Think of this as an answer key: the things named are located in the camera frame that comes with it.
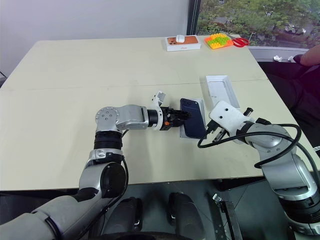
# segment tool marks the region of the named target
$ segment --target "scissors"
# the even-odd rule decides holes
[[[229,35],[228,33],[226,33],[226,35],[231,38],[233,45],[236,46],[237,48],[242,48],[244,46],[247,46],[250,44],[250,41],[246,38],[243,37],[233,37],[231,35]]]

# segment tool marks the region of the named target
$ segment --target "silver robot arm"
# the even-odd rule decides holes
[[[163,98],[162,92],[154,96],[153,109],[138,105],[100,109],[95,116],[94,148],[81,174],[78,193],[57,197],[1,225],[1,239],[80,238],[127,188],[128,169],[121,151],[123,131],[147,127],[168,130],[188,118],[180,110],[160,107]]]
[[[222,139],[221,133],[226,131],[230,137],[239,137],[235,142],[246,143],[255,148],[261,161],[255,167],[262,169],[270,187],[278,196],[289,224],[297,232],[320,235],[319,190],[305,163],[296,154],[296,147],[268,162],[270,158],[288,148],[291,142],[275,135],[258,134],[269,132],[290,137],[286,129],[261,118],[254,122],[247,114],[242,114],[224,101],[220,101],[209,116],[213,121],[213,130],[217,127],[223,129],[214,139],[213,145]],[[241,137],[241,134],[247,133],[257,135]]]

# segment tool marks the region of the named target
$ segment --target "gray floor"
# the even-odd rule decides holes
[[[130,185],[123,198],[141,198],[143,202],[142,231],[174,233],[175,229],[167,222],[167,203],[169,194],[183,192],[191,197],[201,216],[207,240],[216,238],[211,217],[207,193],[218,191],[212,181],[185,181],[170,183]],[[251,240],[287,240],[287,221],[278,199],[265,181],[233,188],[220,192],[226,200],[233,202],[244,238]],[[30,212],[45,203],[47,199],[21,196],[0,197],[0,224],[17,217],[23,212]],[[106,214],[108,219],[112,209]],[[227,220],[222,214],[223,224],[228,233]]]

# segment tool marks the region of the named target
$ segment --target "smartphone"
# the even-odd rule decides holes
[[[198,102],[181,98],[180,109],[190,114],[190,118],[183,123],[185,135],[193,139],[203,138],[206,128]]]

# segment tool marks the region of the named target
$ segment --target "white table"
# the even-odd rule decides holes
[[[246,47],[211,50],[203,44],[166,52],[162,40],[36,43],[0,89],[0,191],[77,188],[102,107],[148,107],[158,90],[166,93],[164,106],[175,109],[180,98],[205,96],[208,122],[207,75],[229,75],[241,109],[253,108],[253,118],[296,123]],[[259,156],[250,146],[228,142],[199,149],[197,142],[180,138],[179,128],[129,131],[122,149],[129,183],[262,175],[253,167]],[[320,166],[304,135],[300,142]]]

